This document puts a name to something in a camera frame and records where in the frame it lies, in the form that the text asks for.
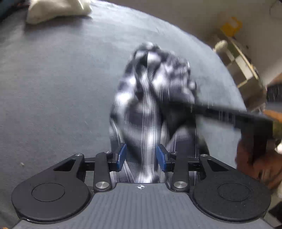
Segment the person right hand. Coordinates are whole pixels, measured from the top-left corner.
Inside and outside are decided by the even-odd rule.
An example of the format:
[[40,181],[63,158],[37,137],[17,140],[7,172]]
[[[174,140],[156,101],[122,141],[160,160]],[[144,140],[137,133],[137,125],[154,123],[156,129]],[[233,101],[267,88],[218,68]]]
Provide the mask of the person right hand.
[[264,156],[250,163],[251,153],[243,140],[239,140],[237,146],[237,169],[265,184],[269,189],[276,189],[281,184],[281,154],[274,150],[268,151]]

